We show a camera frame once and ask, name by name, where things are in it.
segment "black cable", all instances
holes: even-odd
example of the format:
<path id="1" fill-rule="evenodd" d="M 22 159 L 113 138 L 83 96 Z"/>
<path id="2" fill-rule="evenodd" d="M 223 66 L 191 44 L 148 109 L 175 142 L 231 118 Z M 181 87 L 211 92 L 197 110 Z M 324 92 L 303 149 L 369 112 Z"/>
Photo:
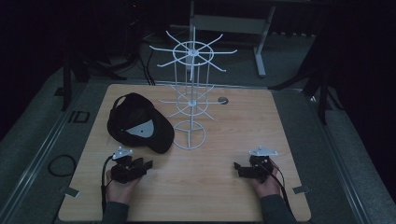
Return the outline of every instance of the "black cable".
<path id="1" fill-rule="evenodd" d="M 134 67 L 134 65 L 137 62 L 137 56 L 128 55 L 127 57 L 125 57 L 125 59 L 126 61 L 123 63 L 106 66 L 106 68 L 110 69 L 111 71 L 117 71 L 120 70 L 121 68 L 125 68 L 128 65 L 129 67 Z"/>
<path id="2" fill-rule="evenodd" d="M 151 53 L 148 56 L 148 61 L 146 63 L 146 69 L 148 73 L 148 78 L 150 80 L 151 85 L 155 86 L 154 79 L 152 78 L 151 74 L 149 73 L 149 62 L 151 61 L 152 54 L 154 53 L 154 49 L 151 49 Z"/>
<path id="3" fill-rule="evenodd" d="M 110 183 L 113 181 L 113 179 L 111 179 L 110 181 L 108 181 L 107 185 L 106 185 L 106 189 L 107 187 L 110 185 Z"/>
<path id="4" fill-rule="evenodd" d="M 102 170 L 102 186 L 101 186 L 101 192 L 102 192 L 102 212 L 103 214 L 106 211 L 106 188 L 107 185 L 105 185 L 105 173 L 106 173 L 106 167 L 107 167 L 107 163 L 112 159 L 112 156 L 109 156 L 106 161 L 105 164 L 103 165 L 103 170 Z"/>
<path id="5" fill-rule="evenodd" d="M 260 165 L 260 167 L 261 167 L 262 169 L 264 169 L 264 170 L 265 170 L 265 171 L 277 182 L 277 184 L 280 186 L 280 190 L 282 191 L 282 195 L 283 195 L 283 200 L 285 201 L 286 206 L 289 208 L 291 214 L 293 214 L 292 211 L 291 211 L 290 204 L 289 204 L 288 194 L 286 193 L 286 189 L 285 189 L 285 178 L 284 178 L 282 172 L 280 172 L 279 168 L 277 168 L 276 166 L 272 165 L 274 168 L 276 168 L 276 169 L 280 172 L 280 175 L 282 176 L 282 180 L 283 180 L 283 185 L 282 185 L 282 183 L 280 183 L 280 181 L 276 178 L 276 176 L 274 176 L 274 175 L 272 174 L 272 172 L 269 172 L 269 170 L 267 170 L 263 165 L 261 165 L 261 163 L 259 162 L 258 159 L 255 159 L 255 160 L 258 162 L 258 164 Z"/>
<path id="6" fill-rule="evenodd" d="M 145 75 L 145 78 L 146 78 L 146 81 L 148 82 L 148 84 L 151 86 L 151 83 L 150 83 L 150 81 L 149 81 L 149 76 L 148 76 L 148 74 L 147 74 L 147 72 L 146 72 L 146 66 L 145 66 L 145 64 L 143 63 L 143 59 L 142 59 L 142 57 L 140 56 L 140 54 L 138 55 L 138 57 L 139 57 L 139 62 L 142 64 L 142 70 L 143 70 L 143 74 Z"/>
<path id="7" fill-rule="evenodd" d="M 134 59 L 134 62 L 131 65 L 129 65 L 127 68 L 125 68 L 125 69 L 123 69 L 121 71 L 117 71 L 116 74 L 117 75 L 121 75 L 122 73 L 125 73 L 125 72 L 131 70 L 137 64 L 137 61 L 138 61 L 138 59 L 137 59 L 137 56 L 136 56 L 136 59 Z"/>
<path id="8" fill-rule="evenodd" d="M 52 164 L 54 162 L 56 162 L 57 160 L 59 160 L 60 158 L 68 158 L 68 159 L 70 159 L 73 162 L 73 171 L 71 173 L 61 175 L 61 174 L 56 174 L 55 172 L 52 171 Z M 69 156 L 69 155 L 66 155 L 66 154 L 59 155 L 59 156 L 53 158 L 49 162 L 49 165 L 47 167 L 47 169 L 48 169 L 50 174 L 55 175 L 55 176 L 59 176 L 59 177 L 72 176 L 74 174 L 74 172 L 76 171 L 76 168 L 77 168 L 77 163 L 76 163 L 75 159 L 72 156 Z"/>

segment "dark background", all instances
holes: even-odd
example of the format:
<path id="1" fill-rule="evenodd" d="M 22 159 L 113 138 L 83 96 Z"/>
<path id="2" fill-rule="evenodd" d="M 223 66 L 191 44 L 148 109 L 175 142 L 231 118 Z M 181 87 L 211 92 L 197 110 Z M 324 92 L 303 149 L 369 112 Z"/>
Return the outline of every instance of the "dark background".
<path id="1" fill-rule="evenodd" d="M 0 3 L 1 138 L 47 78 L 62 67 L 67 50 L 106 61 L 111 54 L 134 54 L 142 26 L 161 33 L 171 23 L 189 22 L 189 1 L 94 2 L 95 5 L 91 1 L 49 0 Z M 208 14 L 235 13 L 239 8 L 219 7 L 221 1 L 202 3 L 197 10 Z M 175 8 L 177 13 L 169 13 Z M 272 35 L 317 36 L 314 44 L 320 50 L 312 53 L 326 55 L 332 65 L 331 85 L 393 200 L 396 198 L 395 11 L 395 3 L 390 0 L 282 3 L 276 9 L 270 30 Z M 261 16 L 254 5 L 239 13 Z M 111 34 L 120 32 L 125 40 L 123 31 L 131 21 L 138 23 L 128 29 L 129 44 L 125 50 L 117 45 L 120 41 L 114 39 L 115 35 L 107 35 L 107 30 L 113 29 Z"/>

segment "wooden table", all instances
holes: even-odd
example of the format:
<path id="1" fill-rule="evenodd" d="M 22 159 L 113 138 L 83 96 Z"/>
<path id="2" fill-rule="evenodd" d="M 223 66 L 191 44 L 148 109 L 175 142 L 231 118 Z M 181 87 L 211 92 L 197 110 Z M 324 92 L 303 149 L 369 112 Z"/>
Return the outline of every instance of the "wooden table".
<path id="1" fill-rule="evenodd" d="M 137 92 L 154 103 L 165 116 L 174 114 L 175 91 L 170 86 L 111 85 L 99 109 L 92 131 L 78 163 L 70 187 L 80 191 L 77 198 L 65 197 L 59 212 L 63 221 L 101 220 L 101 173 L 108 156 L 120 143 L 107 132 L 106 123 L 114 101 L 127 93 Z M 248 151 L 264 146 L 276 150 L 272 159 L 285 176 L 286 190 L 293 214 L 300 221 L 311 217 L 300 187 L 272 93 L 267 90 L 214 88 L 210 102 L 219 97 L 229 99 L 227 105 L 209 105 L 205 114 L 195 120 L 206 129 L 204 144 L 187 150 L 172 145 L 165 154 L 147 147 L 136 147 L 134 159 L 153 160 L 153 168 L 143 177 L 130 203 L 132 221 L 262 221 L 259 199 L 246 179 L 237 175 L 233 163 L 249 166 Z M 168 118 L 175 125 L 185 115 Z M 176 135 L 176 140 L 186 138 Z M 110 161 L 107 169 L 115 164 Z"/>

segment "metal stand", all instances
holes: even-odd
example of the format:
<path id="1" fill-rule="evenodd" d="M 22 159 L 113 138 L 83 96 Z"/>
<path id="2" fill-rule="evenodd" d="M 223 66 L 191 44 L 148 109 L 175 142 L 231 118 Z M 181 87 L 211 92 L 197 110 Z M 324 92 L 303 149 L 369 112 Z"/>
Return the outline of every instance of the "metal stand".
<path id="1" fill-rule="evenodd" d="M 188 120 L 183 120 L 175 125 L 175 131 L 187 134 L 187 143 L 179 143 L 175 140 L 175 145 L 184 149 L 195 149 L 200 147 L 206 139 L 206 131 L 203 125 L 197 122 L 195 117 L 205 114 L 213 119 L 206 110 L 210 104 L 224 104 L 225 101 L 209 102 L 207 95 L 213 89 L 213 85 L 208 84 L 210 67 L 213 66 L 221 72 L 225 70 L 217 67 L 211 61 L 215 54 L 232 54 L 236 50 L 230 52 L 215 52 L 210 45 L 221 39 L 222 35 L 212 42 L 205 44 L 195 40 L 195 29 L 193 29 L 193 40 L 186 42 L 179 42 L 168 32 L 169 37 L 177 42 L 173 49 L 157 49 L 150 46 L 152 49 L 172 52 L 174 60 L 158 64 L 160 67 L 165 67 L 173 64 L 175 67 L 175 84 L 171 87 L 175 90 L 175 101 L 161 101 L 163 103 L 176 104 L 177 112 L 168 116 L 173 117 L 177 114 L 188 116 Z M 177 65 L 181 64 L 185 70 L 184 84 L 179 84 L 177 80 Z M 205 83 L 200 83 L 201 67 L 206 65 Z"/>

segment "cap brim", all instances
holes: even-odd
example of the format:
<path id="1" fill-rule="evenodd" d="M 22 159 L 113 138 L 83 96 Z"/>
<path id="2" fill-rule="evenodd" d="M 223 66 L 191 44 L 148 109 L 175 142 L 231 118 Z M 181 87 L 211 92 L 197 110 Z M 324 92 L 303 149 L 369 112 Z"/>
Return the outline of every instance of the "cap brim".
<path id="1" fill-rule="evenodd" d="M 175 130 L 169 120 L 157 109 L 148 109 L 153 125 L 154 133 L 151 137 L 141 139 L 144 145 L 157 153 L 165 153 L 172 146 L 175 138 Z"/>

